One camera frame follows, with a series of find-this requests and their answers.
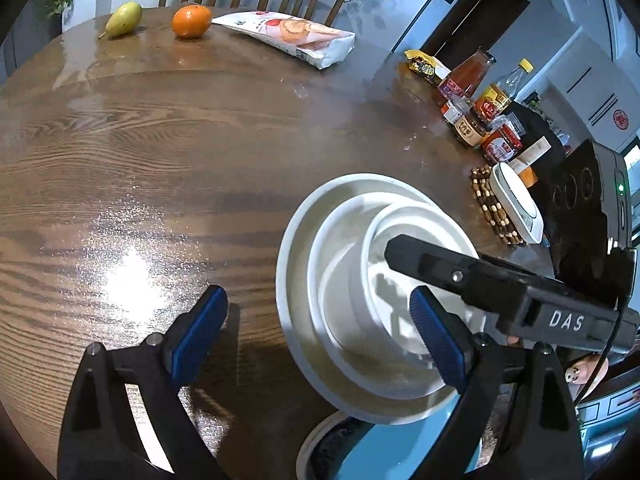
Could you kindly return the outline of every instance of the wooden bead placemat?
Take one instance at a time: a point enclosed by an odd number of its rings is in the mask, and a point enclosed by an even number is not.
[[[527,245],[516,231],[509,215],[507,215],[507,212],[491,189],[490,176],[491,167],[488,164],[485,164],[482,168],[475,168],[470,174],[471,187],[482,209],[484,219],[489,222],[494,233],[498,235],[503,244],[510,246]]]

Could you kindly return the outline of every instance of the blue gripper pad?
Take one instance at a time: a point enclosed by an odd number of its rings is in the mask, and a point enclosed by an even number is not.
[[[465,356],[447,327],[451,314],[424,285],[411,293],[409,313],[445,384],[462,394],[466,388]]]
[[[186,320],[193,314],[194,319],[183,329],[184,335],[171,352],[170,375],[176,389],[192,383],[196,378],[200,365],[225,322],[227,309],[225,289],[213,285],[202,295],[192,311],[186,314]]]

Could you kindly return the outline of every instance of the jar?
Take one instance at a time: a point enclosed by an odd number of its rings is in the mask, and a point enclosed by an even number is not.
[[[516,133],[516,128],[504,116],[498,117],[491,126],[494,130],[482,143],[484,157],[492,164],[509,162],[522,149],[522,142]]]
[[[472,103],[469,100],[461,99],[454,95],[442,105],[440,111],[447,123],[456,124],[460,117],[469,113],[471,106]]]
[[[457,137],[473,147],[479,146],[491,132],[489,125],[478,116],[473,108],[458,119],[455,128],[458,133]]]

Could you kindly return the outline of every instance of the painted fingernail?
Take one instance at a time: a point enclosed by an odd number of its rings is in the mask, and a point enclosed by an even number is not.
[[[589,378],[587,363],[575,363],[569,366],[564,373],[564,378],[568,383],[584,384]]]

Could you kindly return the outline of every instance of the round dining table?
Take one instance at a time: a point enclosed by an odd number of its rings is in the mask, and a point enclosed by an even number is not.
[[[174,12],[145,9],[115,40],[97,39],[107,16],[82,23],[0,89],[0,401],[55,474],[85,347],[164,332],[217,283],[228,317],[180,400],[231,478],[294,479],[303,440],[335,411],[296,367],[275,304],[278,247],[309,193],[386,174],[479,252],[550,274],[548,252],[498,240],[470,187],[482,158],[399,54],[356,38],[320,71],[218,25],[180,40]]]

